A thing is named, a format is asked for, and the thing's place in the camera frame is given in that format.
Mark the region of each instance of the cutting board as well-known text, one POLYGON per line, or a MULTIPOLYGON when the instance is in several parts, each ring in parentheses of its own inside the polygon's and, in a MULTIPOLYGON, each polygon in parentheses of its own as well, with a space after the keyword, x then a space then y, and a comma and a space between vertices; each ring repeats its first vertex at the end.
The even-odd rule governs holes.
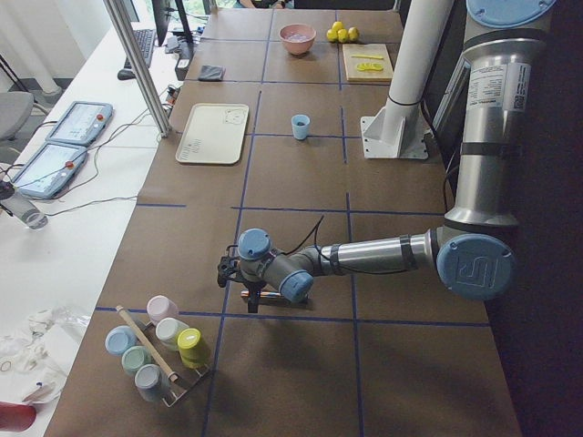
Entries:
POLYGON ((349 82, 391 82, 393 65, 385 44, 343 44, 344 68, 349 82), (353 57, 354 55, 379 55, 383 59, 353 57), (362 62, 376 62, 383 66, 382 71, 359 71, 356 65, 362 62))

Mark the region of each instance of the blue joint cap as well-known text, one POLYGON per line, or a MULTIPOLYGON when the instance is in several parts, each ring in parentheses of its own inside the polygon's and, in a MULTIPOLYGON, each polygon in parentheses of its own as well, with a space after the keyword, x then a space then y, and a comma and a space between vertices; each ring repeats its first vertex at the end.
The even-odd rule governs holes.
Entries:
POLYGON ((270 249, 270 236, 263 229, 247 229, 239 236, 239 256, 247 261, 263 258, 270 249))
POLYGON ((306 270, 296 270, 280 283, 280 294, 287 300, 298 303, 305 299, 313 284, 313 277, 306 270))
POLYGON ((453 293, 470 300, 491 300, 504 293, 515 277, 510 247, 482 234, 447 241, 437 254, 437 272, 453 293))
POLYGON ((466 0, 467 13, 477 23, 494 29, 509 29, 535 21, 557 0, 466 0))

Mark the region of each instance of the bowl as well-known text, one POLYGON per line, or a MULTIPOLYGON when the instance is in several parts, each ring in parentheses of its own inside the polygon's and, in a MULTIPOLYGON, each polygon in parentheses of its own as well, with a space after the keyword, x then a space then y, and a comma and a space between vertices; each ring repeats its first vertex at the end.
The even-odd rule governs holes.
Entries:
POLYGON ((280 39, 292 55, 302 55, 313 46, 316 31, 310 25, 287 25, 280 30, 280 39))

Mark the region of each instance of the warning sticker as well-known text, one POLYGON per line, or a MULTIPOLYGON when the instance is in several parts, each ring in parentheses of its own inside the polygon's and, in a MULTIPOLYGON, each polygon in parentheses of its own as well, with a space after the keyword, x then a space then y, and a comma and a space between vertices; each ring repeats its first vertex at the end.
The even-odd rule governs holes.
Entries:
POLYGON ((527 108, 529 78, 529 64, 508 64, 508 69, 506 71, 506 90, 504 93, 504 105, 502 106, 502 109, 505 111, 525 111, 527 108))
POLYGON ((506 66, 485 66, 472 71, 466 109, 501 107, 504 103, 506 66))

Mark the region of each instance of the white desk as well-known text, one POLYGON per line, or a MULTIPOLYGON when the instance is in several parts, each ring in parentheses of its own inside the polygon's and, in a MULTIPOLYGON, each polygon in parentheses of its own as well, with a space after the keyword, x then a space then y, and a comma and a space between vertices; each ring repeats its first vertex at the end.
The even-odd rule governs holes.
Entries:
MULTIPOLYGON (((107 102, 114 116, 96 144, 107 140, 122 124, 132 122, 147 109, 136 80, 119 81, 125 53, 112 28, 87 60, 75 80, 59 99, 46 121, 58 120, 75 100, 107 102)), ((174 73, 176 58, 155 50, 150 68, 161 94, 168 85, 179 86, 174 73)), ((50 127, 41 127, 31 139, 19 162, 26 162, 43 144, 50 127)), ((99 175, 87 185, 60 200, 37 202, 45 213, 55 213, 94 200, 136 196, 144 183, 156 153, 159 133, 147 116, 138 125, 103 146, 98 154, 99 175)), ((96 173, 90 152, 73 185, 96 173)), ((0 214, 0 269, 2 306, 0 335, 9 335, 30 314, 59 307, 81 309, 90 315, 106 281, 136 200, 117 200, 81 208, 56 217, 40 230, 31 230, 19 220, 0 214)), ((0 374, 0 401, 15 399, 13 381, 0 374)), ((39 412, 35 423, 18 436, 42 436, 56 402, 39 412)))

